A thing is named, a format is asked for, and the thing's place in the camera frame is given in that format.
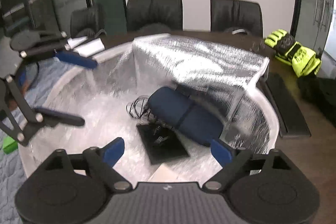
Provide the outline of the black office chair left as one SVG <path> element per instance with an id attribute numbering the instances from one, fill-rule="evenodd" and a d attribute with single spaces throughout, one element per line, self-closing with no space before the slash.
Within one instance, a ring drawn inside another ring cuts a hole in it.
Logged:
<path id="1" fill-rule="evenodd" d="M 84 36 L 92 38 L 103 28 L 104 22 L 102 20 L 100 7 L 98 6 L 75 10 L 71 14 L 71 38 Z"/>

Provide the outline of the dark blue zipper pouch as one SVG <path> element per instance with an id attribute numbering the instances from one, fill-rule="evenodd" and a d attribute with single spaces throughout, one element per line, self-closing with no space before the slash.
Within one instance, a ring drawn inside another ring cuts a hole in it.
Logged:
<path id="1" fill-rule="evenodd" d="M 147 101 L 151 113 L 185 137 L 203 146 L 219 139 L 223 124 L 206 108 L 167 86 L 156 90 Z"/>

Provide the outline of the black wallet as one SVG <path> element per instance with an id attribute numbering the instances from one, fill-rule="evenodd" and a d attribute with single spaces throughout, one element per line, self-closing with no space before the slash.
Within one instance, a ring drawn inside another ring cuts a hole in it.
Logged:
<path id="1" fill-rule="evenodd" d="M 136 128 L 151 165 L 189 157 L 189 153 L 171 129 L 153 123 L 138 124 Z"/>

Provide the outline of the black office chair right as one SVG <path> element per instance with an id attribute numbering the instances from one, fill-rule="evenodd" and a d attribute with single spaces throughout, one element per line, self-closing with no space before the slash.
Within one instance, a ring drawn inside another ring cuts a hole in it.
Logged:
<path id="1" fill-rule="evenodd" d="M 237 32 L 263 37 L 263 16 L 256 2 L 210 0 L 211 32 Z"/>

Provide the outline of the white papers on table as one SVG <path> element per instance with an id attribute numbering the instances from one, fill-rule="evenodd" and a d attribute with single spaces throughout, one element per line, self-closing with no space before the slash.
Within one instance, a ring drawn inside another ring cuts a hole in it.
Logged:
<path id="1" fill-rule="evenodd" d="M 87 36 L 70 38 L 67 40 L 67 44 L 72 51 L 84 57 L 90 57 L 105 50 L 100 38 L 90 39 Z"/>

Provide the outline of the green insulated bag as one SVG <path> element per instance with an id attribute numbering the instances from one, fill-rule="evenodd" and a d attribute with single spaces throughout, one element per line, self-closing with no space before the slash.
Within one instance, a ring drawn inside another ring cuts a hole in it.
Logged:
<path id="1" fill-rule="evenodd" d="M 75 114 L 83 126 L 41 128 L 19 155 L 27 176 L 58 148 L 81 153 L 123 138 L 115 168 L 132 184 L 167 168 L 175 181 L 205 182 L 219 169 L 210 143 L 266 154 L 278 118 L 257 82 L 269 59 L 233 46 L 160 34 L 96 56 L 98 66 L 43 67 L 27 99 Z"/>

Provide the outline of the black keyboard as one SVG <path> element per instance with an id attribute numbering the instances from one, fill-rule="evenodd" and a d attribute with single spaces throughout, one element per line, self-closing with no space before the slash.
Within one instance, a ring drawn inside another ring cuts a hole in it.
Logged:
<path id="1" fill-rule="evenodd" d="M 311 137 L 298 104 L 279 74 L 268 73 L 267 78 L 262 77 L 258 85 L 277 114 L 281 138 Z"/>

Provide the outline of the yellow black glove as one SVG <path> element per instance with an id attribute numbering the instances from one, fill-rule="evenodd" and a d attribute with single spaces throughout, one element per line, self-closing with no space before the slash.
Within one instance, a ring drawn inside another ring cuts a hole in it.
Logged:
<path id="1" fill-rule="evenodd" d="M 265 38 L 264 43 L 275 50 L 276 59 L 293 68 L 298 78 L 316 76 L 319 72 L 321 56 L 296 41 L 289 32 L 277 29 Z"/>

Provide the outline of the green glasses case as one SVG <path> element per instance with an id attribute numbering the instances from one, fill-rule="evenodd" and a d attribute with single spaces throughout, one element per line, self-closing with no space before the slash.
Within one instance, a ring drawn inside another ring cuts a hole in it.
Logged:
<path id="1" fill-rule="evenodd" d="M 10 136 L 6 136 L 3 138 L 2 150 L 5 154 L 9 154 L 18 149 L 18 143 L 11 138 Z"/>

